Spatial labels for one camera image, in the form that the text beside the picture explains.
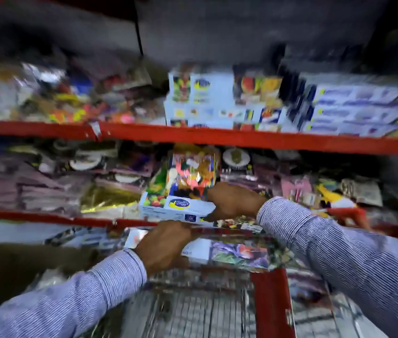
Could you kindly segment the person's left hand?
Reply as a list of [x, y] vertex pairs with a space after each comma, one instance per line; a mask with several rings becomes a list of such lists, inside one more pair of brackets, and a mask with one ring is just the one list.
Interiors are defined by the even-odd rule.
[[173, 268], [188, 268], [190, 262], [181, 256], [184, 247], [175, 247], [171, 239], [171, 223], [161, 221], [151, 229], [133, 250], [141, 260], [147, 277]]

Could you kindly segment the white box with colourful print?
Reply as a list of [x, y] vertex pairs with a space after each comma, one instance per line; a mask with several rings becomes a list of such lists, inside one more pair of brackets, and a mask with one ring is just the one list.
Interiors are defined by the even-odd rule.
[[143, 217], [157, 220], [174, 220], [213, 227], [214, 222], [205, 221], [205, 217], [215, 209], [211, 202], [176, 196], [159, 196], [155, 193], [143, 193], [139, 201], [139, 211]]

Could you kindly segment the box with purple picture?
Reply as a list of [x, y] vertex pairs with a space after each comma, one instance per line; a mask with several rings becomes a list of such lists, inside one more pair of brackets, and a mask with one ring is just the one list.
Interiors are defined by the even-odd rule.
[[264, 244], [251, 240], [219, 240], [197, 238], [188, 243], [181, 256], [196, 265], [235, 268], [248, 271], [268, 270], [271, 265], [269, 250]]

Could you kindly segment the person's right forearm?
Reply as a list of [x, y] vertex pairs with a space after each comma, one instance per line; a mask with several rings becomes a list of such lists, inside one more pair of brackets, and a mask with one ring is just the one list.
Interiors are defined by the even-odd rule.
[[284, 198], [259, 202], [257, 221], [267, 232], [398, 338], [398, 239], [342, 227]]

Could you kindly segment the person's left forearm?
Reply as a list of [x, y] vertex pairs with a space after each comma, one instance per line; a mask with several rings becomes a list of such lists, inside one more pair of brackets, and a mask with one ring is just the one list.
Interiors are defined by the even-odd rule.
[[136, 293], [149, 276], [136, 249], [120, 250], [66, 282], [0, 305], [0, 338], [76, 338]]

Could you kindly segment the clear packet of colourful balloons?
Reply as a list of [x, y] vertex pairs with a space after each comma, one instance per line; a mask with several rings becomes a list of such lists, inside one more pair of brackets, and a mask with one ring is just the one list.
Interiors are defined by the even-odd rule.
[[167, 194], [204, 200], [204, 193], [217, 180], [220, 159], [215, 146], [175, 143], [167, 164]]

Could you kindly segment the black packet with white plate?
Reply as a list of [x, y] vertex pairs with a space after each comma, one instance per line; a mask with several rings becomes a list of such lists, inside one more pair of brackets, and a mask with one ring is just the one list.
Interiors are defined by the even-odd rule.
[[221, 175], [253, 176], [252, 156], [241, 148], [225, 149], [221, 156]]

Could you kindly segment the red metal shelf beam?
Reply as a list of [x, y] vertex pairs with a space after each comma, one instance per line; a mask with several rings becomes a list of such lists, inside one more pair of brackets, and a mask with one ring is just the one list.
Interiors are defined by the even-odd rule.
[[146, 124], [84, 123], [56, 124], [0, 121], [2, 136], [34, 136], [66, 140], [121, 139], [131, 141], [180, 142], [198, 145], [308, 150], [343, 154], [398, 155], [398, 140], [354, 136], [322, 136], [266, 131], [170, 127]]
[[124, 229], [127, 227], [154, 227], [157, 222], [147, 222], [133, 219], [94, 219], [94, 218], [67, 218], [58, 215], [43, 213], [27, 213], [19, 211], [0, 210], [0, 220], [16, 222], [36, 222], [36, 223], [58, 223], [63, 225], [84, 226], [84, 227], [115, 227]]

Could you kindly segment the gold foil packet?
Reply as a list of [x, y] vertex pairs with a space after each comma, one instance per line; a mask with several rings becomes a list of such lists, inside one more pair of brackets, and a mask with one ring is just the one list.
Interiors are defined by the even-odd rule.
[[91, 186], [80, 200], [80, 212], [87, 214], [137, 204], [141, 195], [115, 187]]

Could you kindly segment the pile of mixed party packets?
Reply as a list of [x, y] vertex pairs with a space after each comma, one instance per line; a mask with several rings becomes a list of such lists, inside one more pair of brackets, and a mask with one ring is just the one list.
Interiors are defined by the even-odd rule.
[[312, 173], [278, 173], [264, 177], [260, 179], [257, 190], [264, 198], [284, 198], [316, 212], [383, 206], [379, 183], [369, 178], [338, 180]]

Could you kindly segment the stack of white printed boxes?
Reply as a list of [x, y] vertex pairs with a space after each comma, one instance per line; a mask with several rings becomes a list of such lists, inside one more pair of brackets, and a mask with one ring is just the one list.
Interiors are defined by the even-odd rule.
[[168, 73], [164, 101], [171, 127], [271, 131], [281, 129], [283, 77], [244, 66], [183, 63]]

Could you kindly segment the brown cardboard box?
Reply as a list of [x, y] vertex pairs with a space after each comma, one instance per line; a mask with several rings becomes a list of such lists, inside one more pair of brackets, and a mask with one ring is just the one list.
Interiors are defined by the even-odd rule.
[[99, 252], [93, 248], [0, 244], [0, 305], [21, 294], [48, 269], [72, 275], [88, 270], [98, 261]]

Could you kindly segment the pile of pink packets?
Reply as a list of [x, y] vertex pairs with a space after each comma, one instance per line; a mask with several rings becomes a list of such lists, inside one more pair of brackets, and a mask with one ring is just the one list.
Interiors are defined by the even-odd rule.
[[91, 184], [88, 175], [47, 174], [22, 157], [0, 156], [0, 210], [74, 217]]

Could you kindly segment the stack of long white boxes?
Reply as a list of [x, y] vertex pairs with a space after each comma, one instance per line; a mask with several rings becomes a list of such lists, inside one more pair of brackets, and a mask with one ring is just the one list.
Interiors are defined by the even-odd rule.
[[284, 132], [398, 139], [398, 78], [302, 73], [284, 109]]

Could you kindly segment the pile of colourful party packets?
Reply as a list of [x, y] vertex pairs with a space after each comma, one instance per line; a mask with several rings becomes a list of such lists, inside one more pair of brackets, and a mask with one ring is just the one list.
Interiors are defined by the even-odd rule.
[[164, 94], [141, 63], [74, 58], [0, 63], [0, 121], [166, 125]]

